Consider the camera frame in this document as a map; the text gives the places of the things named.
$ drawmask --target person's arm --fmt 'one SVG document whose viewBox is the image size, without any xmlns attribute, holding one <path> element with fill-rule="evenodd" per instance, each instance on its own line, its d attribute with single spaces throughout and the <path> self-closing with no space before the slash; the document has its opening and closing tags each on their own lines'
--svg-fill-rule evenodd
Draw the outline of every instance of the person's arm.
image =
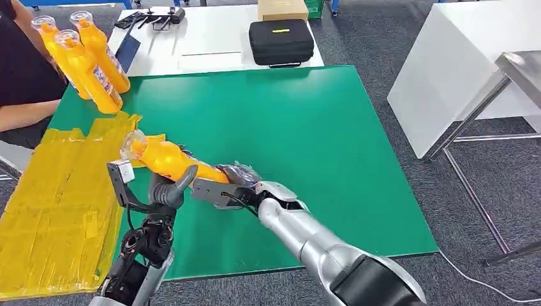
<svg viewBox="0 0 541 306">
<path fill-rule="evenodd" d="M 60 100 L 0 107 L 0 132 L 36 124 L 51 116 Z"/>
<path fill-rule="evenodd" d="M 28 12 L 19 0 L 11 0 L 11 5 L 15 11 L 15 19 L 13 21 L 15 21 L 24 34 L 26 34 L 34 47 L 40 51 L 44 58 L 51 62 L 52 58 L 45 48 L 40 34 L 32 27 L 32 15 L 30 15 L 30 12 Z"/>
</svg>

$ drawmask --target green table surface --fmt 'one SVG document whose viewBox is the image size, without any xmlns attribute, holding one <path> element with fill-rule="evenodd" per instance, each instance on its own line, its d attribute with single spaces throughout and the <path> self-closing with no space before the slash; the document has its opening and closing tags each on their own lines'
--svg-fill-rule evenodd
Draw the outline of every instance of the green table surface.
<svg viewBox="0 0 541 306">
<path fill-rule="evenodd" d="M 295 191 L 344 241 L 373 254 L 437 251 L 353 66 L 130 80 L 123 110 L 143 116 L 145 134 L 166 133 L 210 164 L 250 164 L 263 179 Z M 49 127 L 87 133 L 97 117 L 104 115 L 70 89 Z M 150 172 L 135 175 L 130 187 L 146 202 Z M 133 213 L 135 224 L 142 218 Z M 124 214 L 120 237 L 127 229 Z M 216 210 L 187 196 L 174 231 L 176 256 L 166 279 L 299 266 L 247 210 Z"/>
</svg>

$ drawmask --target blue chair leg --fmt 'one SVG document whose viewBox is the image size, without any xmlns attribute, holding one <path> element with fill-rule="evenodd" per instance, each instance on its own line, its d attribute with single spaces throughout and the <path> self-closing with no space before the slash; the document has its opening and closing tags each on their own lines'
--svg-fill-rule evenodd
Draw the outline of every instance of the blue chair leg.
<svg viewBox="0 0 541 306">
<path fill-rule="evenodd" d="M 127 10 L 131 10 L 131 0 L 124 0 L 122 3 L 124 3 Z"/>
</svg>

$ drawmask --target person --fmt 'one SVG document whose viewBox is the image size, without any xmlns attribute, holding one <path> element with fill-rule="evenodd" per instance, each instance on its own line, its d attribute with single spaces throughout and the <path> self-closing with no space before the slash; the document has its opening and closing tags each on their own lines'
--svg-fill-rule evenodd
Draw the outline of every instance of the person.
<svg viewBox="0 0 541 306">
<path fill-rule="evenodd" d="M 19 0 L 0 0 L 0 140 L 41 141 L 67 82 Z"/>
</svg>

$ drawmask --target bottle cap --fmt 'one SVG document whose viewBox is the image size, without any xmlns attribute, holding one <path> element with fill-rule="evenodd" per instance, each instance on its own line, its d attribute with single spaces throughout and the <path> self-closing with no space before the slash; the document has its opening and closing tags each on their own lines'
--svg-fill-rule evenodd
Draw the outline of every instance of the bottle cap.
<svg viewBox="0 0 541 306">
<path fill-rule="evenodd" d="M 90 14 L 88 11 L 76 11 L 75 13 L 71 14 L 70 21 L 77 27 L 77 29 L 89 27 L 93 23 L 92 14 Z"/>
<path fill-rule="evenodd" d="M 64 48 L 73 48 L 80 43 L 79 33 L 74 30 L 62 30 L 56 33 L 54 40 Z"/>
<path fill-rule="evenodd" d="M 143 132 L 136 129 L 126 135 L 126 139 L 120 149 L 120 155 L 123 159 L 139 159 L 143 156 L 147 144 L 148 141 Z"/>
<path fill-rule="evenodd" d="M 51 33 L 56 32 L 56 22 L 51 16 L 38 16 L 32 19 L 32 27 L 39 33 Z"/>
</svg>

